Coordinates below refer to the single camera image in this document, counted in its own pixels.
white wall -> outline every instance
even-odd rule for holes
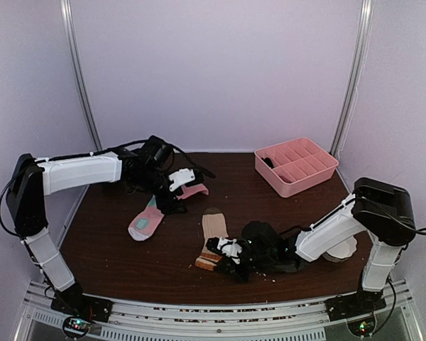
[[[426,1],[377,1],[371,42],[340,170],[407,188],[417,226],[426,226]],[[394,271],[406,278],[426,328],[426,237]]]
[[[54,156],[89,150],[60,2],[0,0],[0,192],[21,153]],[[47,199],[53,239],[79,193],[70,190]],[[12,227],[6,208],[4,217]],[[36,272],[19,240],[0,228],[0,340],[9,340]]]
[[[157,134],[252,151],[329,149],[361,13],[348,0],[78,0],[87,91],[104,146]]]

sock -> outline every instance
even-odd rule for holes
[[[213,271],[222,256],[208,250],[206,244],[209,238],[229,236],[227,234],[226,219],[217,208],[207,208],[202,216],[202,228],[204,230],[204,247],[200,256],[196,259],[195,266]]]
[[[208,195],[208,189],[203,184],[192,187],[182,186],[182,189],[183,194],[178,199],[185,199],[196,193]],[[139,213],[130,223],[128,232],[134,240],[142,242],[153,236],[163,218],[164,214],[156,207],[156,199],[153,196],[145,210]]]

wooden table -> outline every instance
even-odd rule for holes
[[[340,264],[322,257],[296,274],[251,274],[248,283],[195,267],[204,242],[202,213],[218,207],[229,235],[239,236],[251,220],[282,231],[315,222],[346,197],[337,174],[331,180],[282,199],[254,170],[250,153],[194,153],[217,174],[206,179],[209,196],[187,199],[189,212],[165,217],[153,237],[135,242],[130,221],[150,195],[127,195],[123,184],[90,186],[62,246],[62,254],[85,292],[159,303],[232,304],[291,301],[356,290],[371,248],[366,233],[358,251]],[[184,163],[177,160],[177,166]]]

pink plastic organizer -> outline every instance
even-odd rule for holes
[[[333,176],[339,162],[313,141],[302,137],[254,152],[256,171],[281,197],[290,197]],[[274,168],[263,161],[270,158]]]

white round object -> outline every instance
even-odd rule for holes
[[[332,247],[330,250],[323,254],[323,257],[327,261],[339,263],[352,257],[356,251],[357,241],[354,237],[350,237],[344,240],[342,243]]]

